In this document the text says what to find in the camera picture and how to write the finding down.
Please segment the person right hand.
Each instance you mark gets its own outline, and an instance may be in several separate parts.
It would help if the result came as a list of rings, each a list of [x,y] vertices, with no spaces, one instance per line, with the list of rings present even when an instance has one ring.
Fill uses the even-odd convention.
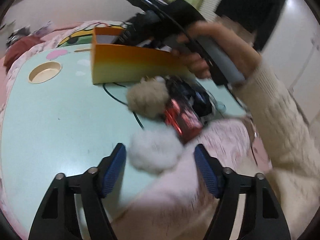
[[[225,51],[244,78],[250,77],[261,62],[261,55],[236,33],[217,22],[198,21],[192,24],[187,33],[190,37],[210,36]],[[180,58],[188,70],[199,79],[211,77],[209,66],[198,53],[183,54],[178,50],[171,51]]]

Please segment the cream sweater right forearm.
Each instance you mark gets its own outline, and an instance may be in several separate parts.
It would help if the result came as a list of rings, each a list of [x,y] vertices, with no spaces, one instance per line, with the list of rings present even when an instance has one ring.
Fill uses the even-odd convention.
[[[253,116],[272,163],[266,178],[291,238],[297,239],[319,208],[319,150],[293,98],[266,62],[234,94]]]

